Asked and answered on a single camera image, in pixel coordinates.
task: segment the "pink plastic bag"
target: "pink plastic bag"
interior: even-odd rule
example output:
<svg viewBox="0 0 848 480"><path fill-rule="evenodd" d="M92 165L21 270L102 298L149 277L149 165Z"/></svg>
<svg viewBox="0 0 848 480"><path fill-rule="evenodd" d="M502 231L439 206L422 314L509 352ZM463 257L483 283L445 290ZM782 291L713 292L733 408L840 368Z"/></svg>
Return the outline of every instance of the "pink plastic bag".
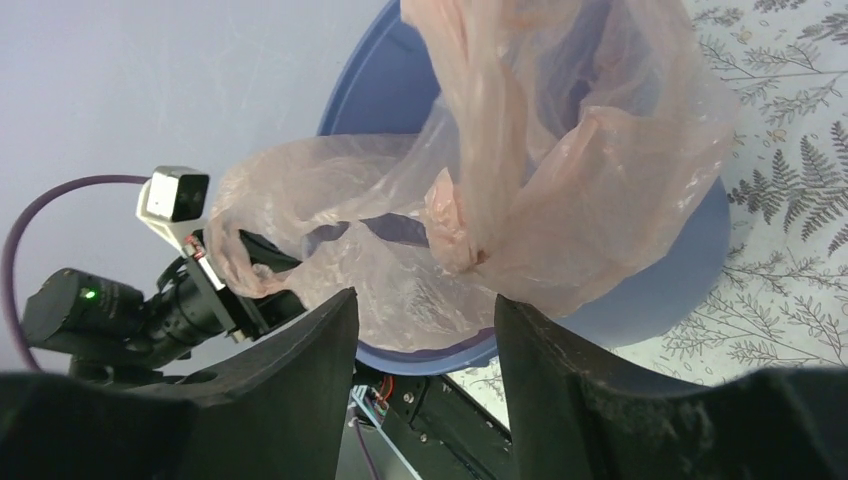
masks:
<svg viewBox="0 0 848 480"><path fill-rule="evenodd" d="M679 0L401 8L442 86L424 130L303 140L231 170L207 227L231 288L312 307L354 286L360 338L413 351L491 326L493 292L561 317L667 253L737 111ZM311 256L251 268L239 228Z"/></svg>

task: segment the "crumpled plastic bag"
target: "crumpled plastic bag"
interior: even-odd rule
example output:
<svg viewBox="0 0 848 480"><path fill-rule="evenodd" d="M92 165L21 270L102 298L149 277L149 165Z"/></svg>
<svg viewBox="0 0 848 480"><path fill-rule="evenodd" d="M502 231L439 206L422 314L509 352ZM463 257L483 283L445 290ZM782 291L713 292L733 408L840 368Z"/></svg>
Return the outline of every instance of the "crumpled plastic bag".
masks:
<svg viewBox="0 0 848 480"><path fill-rule="evenodd" d="M406 352L491 326L494 292L562 317L667 253L738 109L679 0L401 10L442 87L423 131L301 140L230 170L206 228L230 288L314 307L354 286L360 339ZM251 267L239 229L304 263Z"/></svg>

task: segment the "blue bin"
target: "blue bin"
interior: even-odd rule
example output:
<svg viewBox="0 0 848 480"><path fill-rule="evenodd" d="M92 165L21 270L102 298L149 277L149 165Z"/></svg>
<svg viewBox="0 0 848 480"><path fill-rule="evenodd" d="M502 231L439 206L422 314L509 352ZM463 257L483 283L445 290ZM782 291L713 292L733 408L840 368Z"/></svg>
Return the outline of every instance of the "blue bin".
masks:
<svg viewBox="0 0 848 480"><path fill-rule="evenodd" d="M418 133L439 84L418 33L400 21L400 4L380 13L339 79L320 135ZM721 273L730 238L730 211L716 182L668 255L600 299L556 322L605 347L661 335L689 315ZM482 366L497 354L492 329L444 350L399 353L360 342L356 358L395 375L438 375Z"/></svg>

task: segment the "blue bucket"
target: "blue bucket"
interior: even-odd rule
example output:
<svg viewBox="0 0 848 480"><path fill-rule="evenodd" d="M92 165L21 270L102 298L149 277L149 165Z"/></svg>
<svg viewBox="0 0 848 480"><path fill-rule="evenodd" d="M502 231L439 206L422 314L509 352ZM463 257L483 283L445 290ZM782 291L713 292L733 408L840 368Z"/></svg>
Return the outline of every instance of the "blue bucket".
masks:
<svg viewBox="0 0 848 480"><path fill-rule="evenodd" d="M319 135L418 133L438 94L427 49L418 33L400 21L400 3L394 0L345 67ZM729 239L730 207L718 181L665 258L556 322L605 347L661 335L707 296L721 273ZM484 366L495 355L494 332L486 329L444 350L399 353L360 342L356 358L395 375L439 375Z"/></svg>

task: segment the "plastic bag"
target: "plastic bag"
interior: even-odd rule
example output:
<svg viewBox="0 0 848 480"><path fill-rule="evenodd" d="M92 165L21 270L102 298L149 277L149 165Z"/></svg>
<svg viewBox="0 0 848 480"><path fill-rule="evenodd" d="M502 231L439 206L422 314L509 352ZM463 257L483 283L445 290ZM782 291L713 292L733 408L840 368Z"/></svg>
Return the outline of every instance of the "plastic bag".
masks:
<svg viewBox="0 0 848 480"><path fill-rule="evenodd" d="M401 8L442 86L422 133L303 140L232 169L207 226L231 288L312 307L354 286L360 338L413 351L491 326L493 292L561 317L667 253L737 111L679 0ZM251 268L239 228L304 264Z"/></svg>

